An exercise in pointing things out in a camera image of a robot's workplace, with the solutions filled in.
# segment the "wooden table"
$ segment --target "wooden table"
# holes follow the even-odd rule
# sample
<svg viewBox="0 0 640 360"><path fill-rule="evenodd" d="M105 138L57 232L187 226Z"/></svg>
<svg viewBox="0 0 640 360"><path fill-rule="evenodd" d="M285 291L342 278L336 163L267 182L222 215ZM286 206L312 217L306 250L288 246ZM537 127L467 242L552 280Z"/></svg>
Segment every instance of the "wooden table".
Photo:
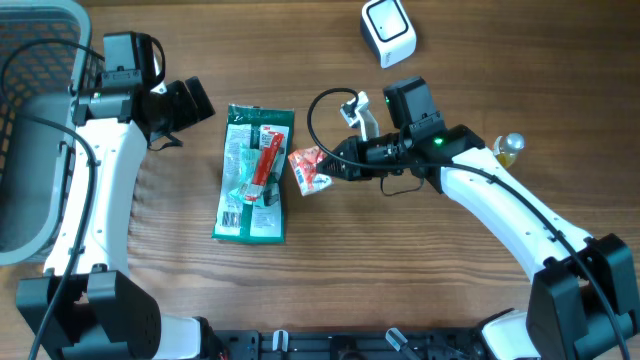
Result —
<svg viewBox="0 0 640 360"><path fill-rule="evenodd" d="M448 125L465 124L488 143L524 134L512 174L595 236L615 232L640 259L640 4L405 5L418 47L388 70L360 36L359 1L89 8L97 49L107 32L152 34L166 51L167 79L199 76L218 111L178 135L184 148L149 153L138 175L129 265L163 312L269 331L467 326L526 309L529 282L510 253L431 188L386 198L377 181L337 182L303 198L287 169L286 245L211 239L229 103L295 108L293 147L305 148L307 109L321 91L367 91L386 133L395 129L382 88L413 75L427 80ZM327 98L314 114L330 147L354 134L337 111L346 99ZM416 183L404 176L388 186ZM40 271L0 269L1 359L26 357L33 335L14 293L18 279ZM640 356L640 340L629 345Z"/></svg>

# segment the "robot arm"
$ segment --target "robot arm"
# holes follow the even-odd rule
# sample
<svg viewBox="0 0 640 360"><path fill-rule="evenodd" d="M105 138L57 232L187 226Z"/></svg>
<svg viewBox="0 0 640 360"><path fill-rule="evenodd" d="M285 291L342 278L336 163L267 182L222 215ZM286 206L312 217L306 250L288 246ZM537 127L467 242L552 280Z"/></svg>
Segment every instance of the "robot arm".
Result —
<svg viewBox="0 0 640 360"><path fill-rule="evenodd" d="M528 313L507 313L481 327L484 343L494 356L591 359L617 344L610 320L594 295L595 284L580 285L578 278L585 279L585 274L568 250L505 186L559 230L587 264L622 336L637 333L640 300L633 258L620 239L613 234L593 239L517 182L470 129L462 125L447 129L422 78L400 81L384 89L384 95L399 132L366 141L350 137L318 164L318 172L354 181L400 175L409 168L467 208L505 245L532 282L532 292Z"/></svg>
<svg viewBox="0 0 640 360"><path fill-rule="evenodd" d="M76 132L97 161L96 191L73 276L45 331L54 359L191 359L202 351L203 322L160 314L155 300L128 279L127 237L135 180L151 141L213 115L197 78L165 86L146 34L104 39L106 67L96 88L73 101ZM76 146L73 179L44 277L22 280L16 305L36 332L65 271L85 206L87 155ZM82 297L86 303L77 303Z"/></svg>

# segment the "small packet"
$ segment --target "small packet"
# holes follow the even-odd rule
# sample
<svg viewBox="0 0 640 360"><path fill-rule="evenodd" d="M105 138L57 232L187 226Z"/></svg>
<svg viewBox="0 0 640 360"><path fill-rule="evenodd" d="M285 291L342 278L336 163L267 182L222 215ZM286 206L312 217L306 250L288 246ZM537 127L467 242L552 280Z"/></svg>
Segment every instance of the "small packet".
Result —
<svg viewBox="0 0 640 360"><path fill-rule="evenodd" d="M300 186L302 196L315 194L333 185L330 176L318 174L316 166L325 159L327 154L314 146L309 149L301 149L289 155L289 163Z"/></svg>

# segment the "white box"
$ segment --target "white box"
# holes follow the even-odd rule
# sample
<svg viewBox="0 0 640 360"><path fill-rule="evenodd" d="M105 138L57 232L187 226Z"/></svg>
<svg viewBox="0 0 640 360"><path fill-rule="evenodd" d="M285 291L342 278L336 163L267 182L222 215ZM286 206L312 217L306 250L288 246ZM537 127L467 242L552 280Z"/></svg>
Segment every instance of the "white box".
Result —
<svg viewBox="0 0 640 360"><path fill-rule="evenodd" d="M362 8L360 31L380 66L388 68L416 49L416 32L400 0L371 0Z"/></svg>

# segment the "gray basket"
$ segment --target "gray basket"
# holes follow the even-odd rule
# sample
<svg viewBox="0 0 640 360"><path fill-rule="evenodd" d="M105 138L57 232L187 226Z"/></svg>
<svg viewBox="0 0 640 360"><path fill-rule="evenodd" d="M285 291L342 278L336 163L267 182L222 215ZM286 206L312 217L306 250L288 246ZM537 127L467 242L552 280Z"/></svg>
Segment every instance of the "gray basket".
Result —
<svg viewBox="0 0 640 360"><path fill-rule="evenodd" d="M70 0L0 3L0 64L18 46L40 38L89 46L89 16ZM93 84L98 70L97 60L84 51L60 44L38 45L10 64L6 94L21 112L73 129L70 93ZM0 265L43 262L64 213L73 139L16 118L0 102L0 146Z"/></svg>

